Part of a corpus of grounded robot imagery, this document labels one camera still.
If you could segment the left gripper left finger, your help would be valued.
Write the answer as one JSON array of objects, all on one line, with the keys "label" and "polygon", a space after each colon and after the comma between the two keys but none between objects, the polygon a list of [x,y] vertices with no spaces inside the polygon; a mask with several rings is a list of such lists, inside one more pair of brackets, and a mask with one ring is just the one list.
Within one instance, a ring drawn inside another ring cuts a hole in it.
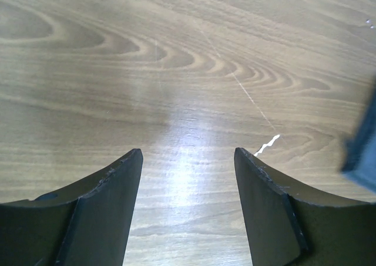
[{"label": "left gripper left finger", "polygon": [[34,200],[1,204],[2,265],[122,265],[140,149]]}]

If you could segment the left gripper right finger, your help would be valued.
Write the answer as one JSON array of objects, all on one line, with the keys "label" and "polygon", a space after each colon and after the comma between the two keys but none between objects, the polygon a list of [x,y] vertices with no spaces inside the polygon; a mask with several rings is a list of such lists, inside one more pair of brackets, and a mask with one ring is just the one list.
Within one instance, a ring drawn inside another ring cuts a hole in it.
[{"label": "left gripper right finger", "polygon": [[247,150],[234,168],[253,265],[374,265],[375,204],[304,184]]}]

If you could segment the dark blue towel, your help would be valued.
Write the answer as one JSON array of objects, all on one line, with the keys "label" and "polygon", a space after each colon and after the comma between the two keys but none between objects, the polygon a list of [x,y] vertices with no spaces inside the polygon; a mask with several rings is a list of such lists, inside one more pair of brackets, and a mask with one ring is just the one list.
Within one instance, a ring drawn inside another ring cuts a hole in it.
[{"label": "dark blue towel", "polygon": [[356,134],[346,140],[345,147],[342,174],[375,192],[375,88],[372,89]]}]

